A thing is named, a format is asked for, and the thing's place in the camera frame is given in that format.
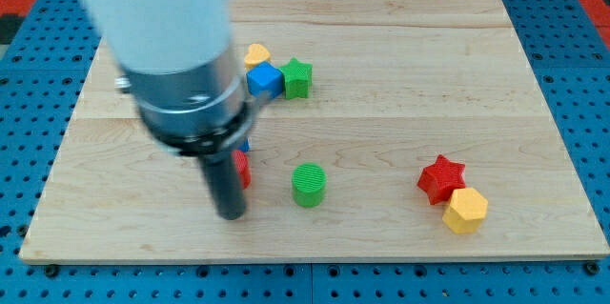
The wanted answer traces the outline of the silver black flange mount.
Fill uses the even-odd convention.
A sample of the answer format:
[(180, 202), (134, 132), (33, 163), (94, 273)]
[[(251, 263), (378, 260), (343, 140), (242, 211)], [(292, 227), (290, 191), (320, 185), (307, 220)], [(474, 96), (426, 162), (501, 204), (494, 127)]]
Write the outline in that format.
[(271, 100), (267, 91), (249, 93), (232, 47), (184, 71), (151, 74), (124, 69), (115, 87), (133, 97), (150, 134), (183, 156), (237, 149)]

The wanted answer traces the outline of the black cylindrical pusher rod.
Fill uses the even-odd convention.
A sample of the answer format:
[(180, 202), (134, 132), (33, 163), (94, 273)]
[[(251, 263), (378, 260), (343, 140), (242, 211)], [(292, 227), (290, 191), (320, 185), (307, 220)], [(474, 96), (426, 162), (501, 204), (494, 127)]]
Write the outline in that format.
[(241, 217), (246, 212), (246, 201), (232, 152), (200, 154), (197, 158), (216, 213), (225, 220)]

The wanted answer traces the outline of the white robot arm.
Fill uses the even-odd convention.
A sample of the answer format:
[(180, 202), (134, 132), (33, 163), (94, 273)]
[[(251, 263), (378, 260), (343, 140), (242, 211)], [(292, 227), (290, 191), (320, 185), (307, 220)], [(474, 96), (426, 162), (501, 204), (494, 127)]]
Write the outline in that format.
[(234, 53), (231, 0), (80, 0), (123, 72), (152, 136), (197, 158), (217, 214), (246, 211), (232, 153), (266, 98), (252, 97)]

